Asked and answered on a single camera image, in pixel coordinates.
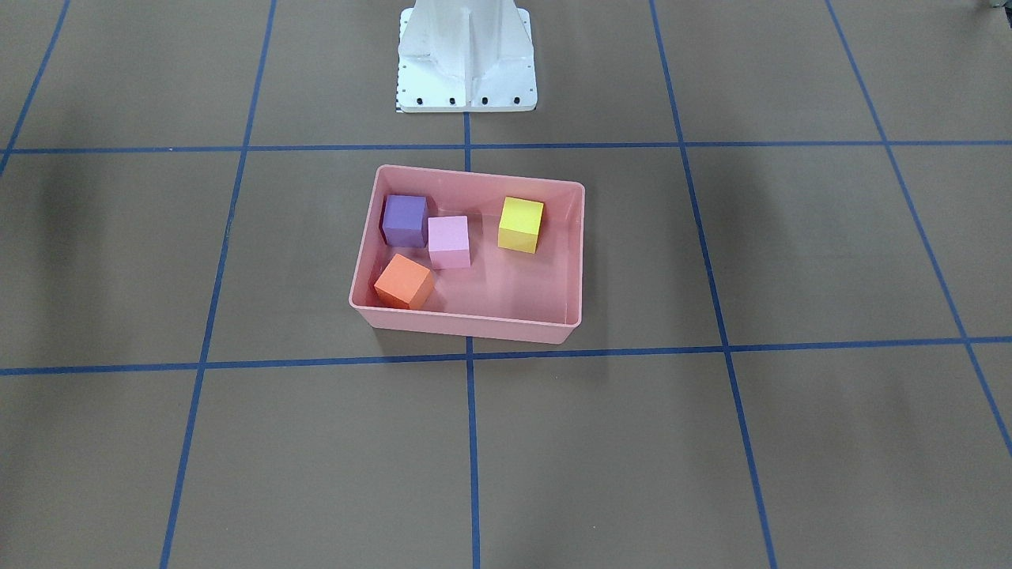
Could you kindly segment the orange foam cube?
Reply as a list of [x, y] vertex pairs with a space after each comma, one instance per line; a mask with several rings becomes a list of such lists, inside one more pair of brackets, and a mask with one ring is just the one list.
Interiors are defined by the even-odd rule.
[[373, 284], [384, 306], [415, 311], [423, 309], [434, 288], [433, 271], [401, 254], [391, 257]]

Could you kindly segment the purple foam cube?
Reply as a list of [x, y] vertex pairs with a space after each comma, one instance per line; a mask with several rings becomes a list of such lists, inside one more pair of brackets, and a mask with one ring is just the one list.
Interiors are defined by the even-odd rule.
[[426, 197], [390, 194], [384, 199], [382, 232], [390, 247], [426, 248], [428, 202]]

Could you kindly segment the yellow foam cube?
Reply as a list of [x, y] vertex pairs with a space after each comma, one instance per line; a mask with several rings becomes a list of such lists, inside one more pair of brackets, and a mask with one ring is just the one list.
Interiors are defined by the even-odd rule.
[[543, 213], [543, 202], [504, 198], [497, 232], [499, 248], [535, 254], [541, 237]]

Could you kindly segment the pink foam cube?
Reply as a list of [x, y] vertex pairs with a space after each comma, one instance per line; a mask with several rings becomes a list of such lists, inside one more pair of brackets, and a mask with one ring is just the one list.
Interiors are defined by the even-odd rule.
[[466, 216], [430, 217], [428, 255], [433, 269], [469, 269], [469, 219]]

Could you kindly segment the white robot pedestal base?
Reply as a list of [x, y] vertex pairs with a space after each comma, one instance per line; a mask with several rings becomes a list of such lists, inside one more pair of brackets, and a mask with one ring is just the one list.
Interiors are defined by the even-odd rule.
[[533, 111], [531, 15], [513, 1], [416, 1], [398, 18], [402, 113]]

